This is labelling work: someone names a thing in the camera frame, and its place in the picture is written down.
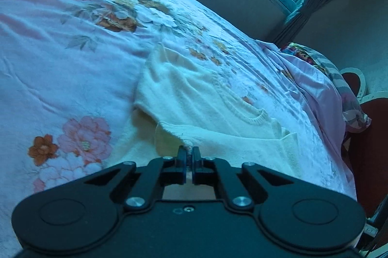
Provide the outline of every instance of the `screw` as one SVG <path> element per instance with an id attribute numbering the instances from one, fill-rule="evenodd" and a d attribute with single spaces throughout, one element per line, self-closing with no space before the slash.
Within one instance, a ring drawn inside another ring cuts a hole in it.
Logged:
<path id="1" fill-rule="evenodd" d="M 125 204 L 130 207 L 140 208 L 146 203 L 143 198 L 140 197 L 131 197 L 125 200 Z"/>
<path id="2" fill-rule="evenodd" d="M 252 203 L 251 198 L 240 196 L 232 200 L 233 204 L 239 207 L 249 206 Z"/>
<path id="3" fill-rule="evenodd" d="M 187 206 L 187 207 L 183 208 L 183 210 L 186 212 L 193 212 L 195 209 L 192 206 Z"/>

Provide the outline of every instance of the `pillow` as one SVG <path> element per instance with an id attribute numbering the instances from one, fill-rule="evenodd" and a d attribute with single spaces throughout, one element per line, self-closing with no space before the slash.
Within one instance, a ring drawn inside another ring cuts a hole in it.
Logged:
<path id="1" fill-rule="evenodd" d="M 323 72 L 333 83 L 342 98 L 342 113 L 346 122 L 346 131 L 359 133 L 371 124 L 371 119 L 362 111 L 360 103 L 342 77 L 337 67 L 323 54 L 296 43 L 289 43 L 281 52 L 294 55 Z"/>

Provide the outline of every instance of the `ribbed hem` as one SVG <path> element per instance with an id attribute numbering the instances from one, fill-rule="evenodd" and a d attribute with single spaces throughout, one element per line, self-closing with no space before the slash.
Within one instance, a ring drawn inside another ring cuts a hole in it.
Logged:
<path id="1" fill-rule="evenodd" d="M 257 109 L 255 107 L 253 107 L 252 105 L 248 104 L 247 102 L 244 102 L 236 93 L 234 93 L 231 89 L 229 89 L 227 86 L 222 84 L 219 81 L 218 74 L 216 72 L 211 71 L 211 76 L 212 76 L 214 88 L 216 89 L 216 91 L 220 95 L 221 99 L 224 101 L 226 107 L 228 107 L 228 109 L 234 115 L 236 115 L 239 119 L 241 119 L 241 120 L 243 120 L 251 125 L 256 125 L 256 126 L 260 125 L 263 122 L 268 121 L 270 119 L 267 112 L 264 109 Z M 230 103 L 230 101 L 226 97 L 226 94 L 231 96 L 235 100 L 235 102 L 238 106 L 241 106 L 241 107 L 247 109 L 247 111 L 250 111 L 254 115 L 257 115 L 257 117 L 250 118 L 250 117 L 244 115 L 243 113 L 241 113 L 232 103 Z"/>

